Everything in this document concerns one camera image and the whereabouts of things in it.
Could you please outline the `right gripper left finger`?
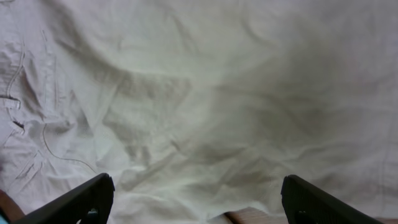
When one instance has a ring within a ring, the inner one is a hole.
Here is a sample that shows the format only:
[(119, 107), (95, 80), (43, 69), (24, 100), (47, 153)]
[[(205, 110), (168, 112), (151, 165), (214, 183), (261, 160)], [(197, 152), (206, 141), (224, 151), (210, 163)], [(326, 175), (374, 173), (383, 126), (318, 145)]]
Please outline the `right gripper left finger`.
[(113, 198), (113, 180), (102, 173), (14, 223), (107, 224)]

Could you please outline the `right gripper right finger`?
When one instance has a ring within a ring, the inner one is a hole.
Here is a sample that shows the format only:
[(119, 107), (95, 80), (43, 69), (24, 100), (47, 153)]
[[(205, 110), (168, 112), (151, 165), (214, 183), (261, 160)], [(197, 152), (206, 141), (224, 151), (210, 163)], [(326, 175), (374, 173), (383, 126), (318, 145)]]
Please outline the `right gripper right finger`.
[(280, 194), (289, 224), (382, 224), (297, 175), (284, 177)]

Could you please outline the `beige shorts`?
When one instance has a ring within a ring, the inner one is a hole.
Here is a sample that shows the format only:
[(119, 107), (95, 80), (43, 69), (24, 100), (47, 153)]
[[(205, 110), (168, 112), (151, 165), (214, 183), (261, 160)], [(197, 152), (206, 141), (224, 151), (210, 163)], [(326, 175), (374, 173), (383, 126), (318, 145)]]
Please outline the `beige shorts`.
[(295, 174), (397, 218), (396, 1), (2, 1), (1, 189), (111, 223), (279, 220)]

